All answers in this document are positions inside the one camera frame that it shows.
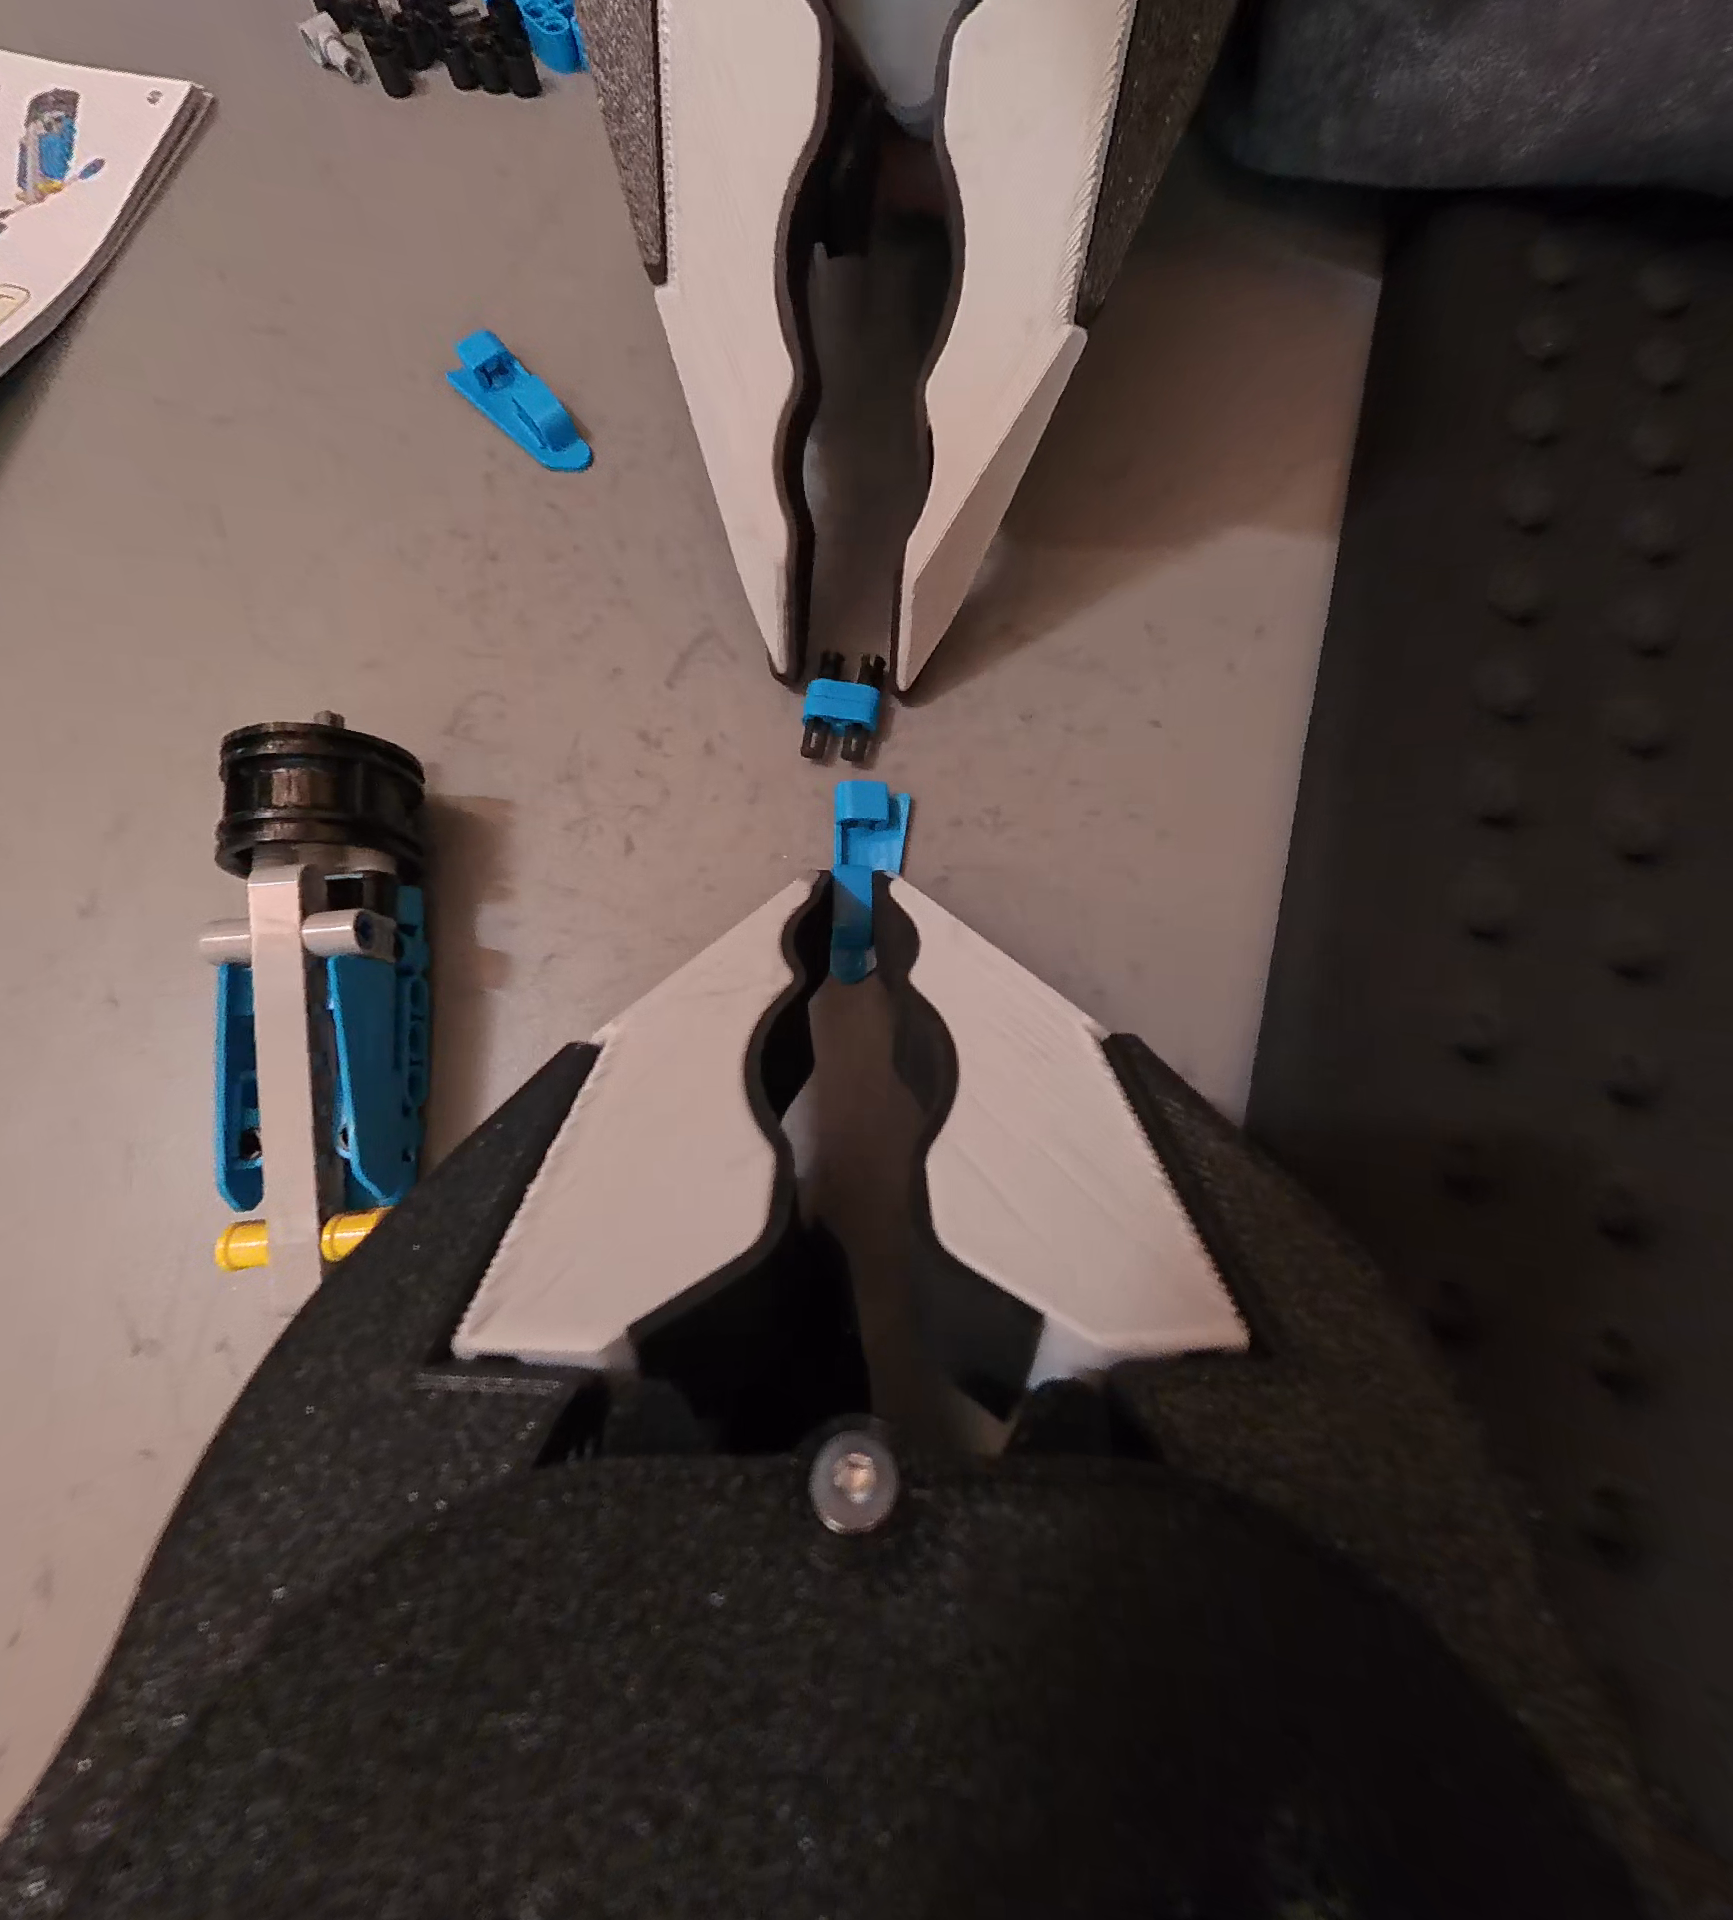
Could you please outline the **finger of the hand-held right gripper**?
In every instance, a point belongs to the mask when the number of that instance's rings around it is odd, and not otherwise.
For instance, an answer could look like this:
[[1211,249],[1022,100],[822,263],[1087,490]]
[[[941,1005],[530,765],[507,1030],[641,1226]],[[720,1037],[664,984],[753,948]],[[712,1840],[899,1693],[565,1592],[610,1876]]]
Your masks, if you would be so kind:
[[1084,344],[1077,317],[1130,3],[982,3],[942,38],[934,157],[952,280],[926,365],[926,496],[899,579],[908,694],[975,589]]
[[788,449],[806,397],[788,228],[829,109],[817,4],[653,8],[671,359],[771,673],[805,652],[808,512]]

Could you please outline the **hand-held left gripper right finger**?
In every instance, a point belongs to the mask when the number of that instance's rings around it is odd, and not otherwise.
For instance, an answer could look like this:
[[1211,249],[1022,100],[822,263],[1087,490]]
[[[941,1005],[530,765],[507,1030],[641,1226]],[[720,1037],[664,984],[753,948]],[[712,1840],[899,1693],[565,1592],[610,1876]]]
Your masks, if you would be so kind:
[[1106,1375],[1251,1332],[1109,1032],[900,876],[878,888],[897,1068],[923,1109],[923,1327],[950,1375]]

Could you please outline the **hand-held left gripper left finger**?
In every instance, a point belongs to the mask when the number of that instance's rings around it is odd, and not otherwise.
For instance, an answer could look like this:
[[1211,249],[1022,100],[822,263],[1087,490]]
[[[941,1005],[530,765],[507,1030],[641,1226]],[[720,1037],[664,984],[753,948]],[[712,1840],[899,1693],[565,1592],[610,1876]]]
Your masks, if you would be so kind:
[[684,1371],[757,1309],[815,1068],[826,876],[798,876],[590,1042],[590,1066],[453,1332],[456,1362]]

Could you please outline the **blue clip brick piece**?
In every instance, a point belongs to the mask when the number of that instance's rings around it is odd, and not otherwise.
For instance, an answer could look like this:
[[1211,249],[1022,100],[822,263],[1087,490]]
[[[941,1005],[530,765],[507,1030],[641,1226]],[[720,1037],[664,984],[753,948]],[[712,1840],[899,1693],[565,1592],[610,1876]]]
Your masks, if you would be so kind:
[[910,807],[910,796],[885,781],[842,781],[834,789],[830,978],[844,987],[874,973],[877,881],[903,873]]

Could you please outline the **blue connector with black pins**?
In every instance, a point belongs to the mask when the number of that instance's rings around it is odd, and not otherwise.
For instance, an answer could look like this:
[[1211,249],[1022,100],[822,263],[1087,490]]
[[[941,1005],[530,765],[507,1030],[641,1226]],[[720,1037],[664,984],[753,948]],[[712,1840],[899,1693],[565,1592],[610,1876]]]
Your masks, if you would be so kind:
[[877,742],[880,705],[887,685],[887,659],[860,654],[856,671],[848,671],[842,650],[822,650],[803,696],[800,756],[842,765],[870,765]]

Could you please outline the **grey desk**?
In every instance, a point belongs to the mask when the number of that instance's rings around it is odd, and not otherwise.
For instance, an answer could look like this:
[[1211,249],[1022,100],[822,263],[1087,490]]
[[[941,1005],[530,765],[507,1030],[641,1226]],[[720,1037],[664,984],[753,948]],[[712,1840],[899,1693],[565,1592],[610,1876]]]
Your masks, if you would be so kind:
[[[0,383],[0,1832],[280,1321],[211,1262],[218,739],[337,709],[422,758],[436,1157],[829,849],[590,87],[387,102],[301,14],[0,4],[2,50],[215,97]],[[885,737],[915,882],[1235,1118],[1379,255],[1183,147]],[[589,470],[447,384],[482,329]]]

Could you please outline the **blue wedge brick piece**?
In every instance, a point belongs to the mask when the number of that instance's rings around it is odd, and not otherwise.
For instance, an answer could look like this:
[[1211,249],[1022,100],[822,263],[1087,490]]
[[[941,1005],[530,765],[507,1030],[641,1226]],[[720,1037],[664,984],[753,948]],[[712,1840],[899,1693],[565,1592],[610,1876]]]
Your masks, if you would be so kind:
[[567,404],[494,333],[465,337],[455,359],[447,384],[538,468],[585,472],[592,467],[590,442]]

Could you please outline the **blue brick assembly black wheel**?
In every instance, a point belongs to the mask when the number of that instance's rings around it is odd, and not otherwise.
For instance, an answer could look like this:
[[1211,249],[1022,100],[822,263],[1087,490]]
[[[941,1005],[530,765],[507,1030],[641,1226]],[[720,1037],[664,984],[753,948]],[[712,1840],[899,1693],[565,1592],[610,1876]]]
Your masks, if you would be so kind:
[[426,781],[333,713],[229,732],[215,863],[244,888],[208,924],[213,1258],[303,1287],[414,1187],[430,1083]]

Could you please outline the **pile of black connector pins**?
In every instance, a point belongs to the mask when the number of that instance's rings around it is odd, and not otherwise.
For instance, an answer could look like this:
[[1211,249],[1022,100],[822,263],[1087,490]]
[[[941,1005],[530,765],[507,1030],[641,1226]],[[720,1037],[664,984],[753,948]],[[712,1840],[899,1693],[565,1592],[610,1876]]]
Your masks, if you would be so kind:
[[322,3],[340,20],[365,81],[408,100],[433,78],[456,92],[536,100],[543,74],[515,3]]

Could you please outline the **dark grey cloth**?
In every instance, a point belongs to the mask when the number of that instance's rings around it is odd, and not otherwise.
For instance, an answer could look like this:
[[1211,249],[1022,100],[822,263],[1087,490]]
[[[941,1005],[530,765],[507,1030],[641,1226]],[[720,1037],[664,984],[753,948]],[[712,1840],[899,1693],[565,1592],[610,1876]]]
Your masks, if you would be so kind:
[[1733,201],[1733,3],[1243,4],[1207,126],[1283,180]]

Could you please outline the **black studded mat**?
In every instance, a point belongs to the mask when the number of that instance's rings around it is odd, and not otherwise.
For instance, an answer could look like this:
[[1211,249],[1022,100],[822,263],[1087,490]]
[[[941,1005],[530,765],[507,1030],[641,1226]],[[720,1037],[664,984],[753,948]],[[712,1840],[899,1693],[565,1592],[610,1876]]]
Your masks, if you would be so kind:
[[1393,209],[1249,1121],[1733,1871],[1733,206]]

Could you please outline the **instruction booklet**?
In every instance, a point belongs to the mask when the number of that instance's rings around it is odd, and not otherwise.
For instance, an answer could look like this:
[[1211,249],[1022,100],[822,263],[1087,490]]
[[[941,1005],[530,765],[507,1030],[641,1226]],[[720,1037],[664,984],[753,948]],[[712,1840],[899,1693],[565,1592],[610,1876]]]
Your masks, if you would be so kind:
[[0,50],[0,376],[104,275],[211,109],[198,84]]

